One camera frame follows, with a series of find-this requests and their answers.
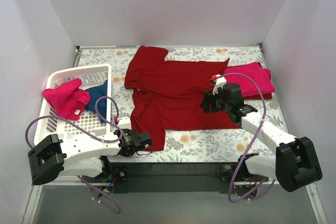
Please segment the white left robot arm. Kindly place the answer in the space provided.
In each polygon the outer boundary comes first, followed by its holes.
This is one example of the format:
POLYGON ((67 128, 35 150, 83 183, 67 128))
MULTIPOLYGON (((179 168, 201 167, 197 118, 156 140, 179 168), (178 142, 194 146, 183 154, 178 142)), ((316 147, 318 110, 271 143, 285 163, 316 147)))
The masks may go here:
POLYGON ((88 176, 106 182, 111 178, 112 170, 101 157, 131 157, 151 146, 148 132, 138 134, 130 129, 124 129, 123 134, 119 130, 110 132, 100 136, 99 140, 86 134, 53 133, 28 152, 32 183, 44 185, 59 176, 88 176))

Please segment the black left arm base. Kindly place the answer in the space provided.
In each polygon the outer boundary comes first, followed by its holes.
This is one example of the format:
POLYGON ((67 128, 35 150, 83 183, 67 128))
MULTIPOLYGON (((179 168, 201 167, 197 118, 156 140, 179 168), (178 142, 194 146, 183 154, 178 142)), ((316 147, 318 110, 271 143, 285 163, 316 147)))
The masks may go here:
POLYGON ((105 194, 112 195, 116 184, 127 182, 128 168, 112 165, 106 156, 98 158, 98 171, 93 175, 81 175, 91 185, 95 185, 105 194))

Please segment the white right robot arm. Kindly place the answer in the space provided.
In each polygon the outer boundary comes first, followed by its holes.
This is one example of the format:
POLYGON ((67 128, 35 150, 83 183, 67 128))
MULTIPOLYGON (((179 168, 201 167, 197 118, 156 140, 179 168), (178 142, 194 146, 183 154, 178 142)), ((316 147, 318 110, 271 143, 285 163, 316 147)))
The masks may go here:
POLYGON ((307 137, 293 136, 266 121, 253 106, 246 104, 238 84, 217 84, 204 93, 200 107, 205 113, 224 111, 242 130, 253 134, 275 155, 263 157, 257 153, 244 154, 234 171, 242 180, 255 175, 276 180, 292 192, 322 179, 322 170, 314 144, 307 137))

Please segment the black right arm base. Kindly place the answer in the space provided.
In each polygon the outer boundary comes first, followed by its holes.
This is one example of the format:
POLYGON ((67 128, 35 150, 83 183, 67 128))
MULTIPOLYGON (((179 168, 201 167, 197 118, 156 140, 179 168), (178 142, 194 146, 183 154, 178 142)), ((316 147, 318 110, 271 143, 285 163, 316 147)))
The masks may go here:
MULTIPOLYGON (((251 153, 247 154, 244 158, 244 161, 239 168, 233 183, 232 194, 234 194, 235 196, 243 196, 251 189, 254 189, 258 185, 258 183, 264 179, 264 176, 251 174, 247 170, 245 160, 257 155, 257 153, 251 153)), ((242 156, 238 158, 238 161, 236 163, 232 163, 230 165, 220 165, 218 168, 216 168, 215 174, 221 182, 230 184, 241 158, 242 156)))

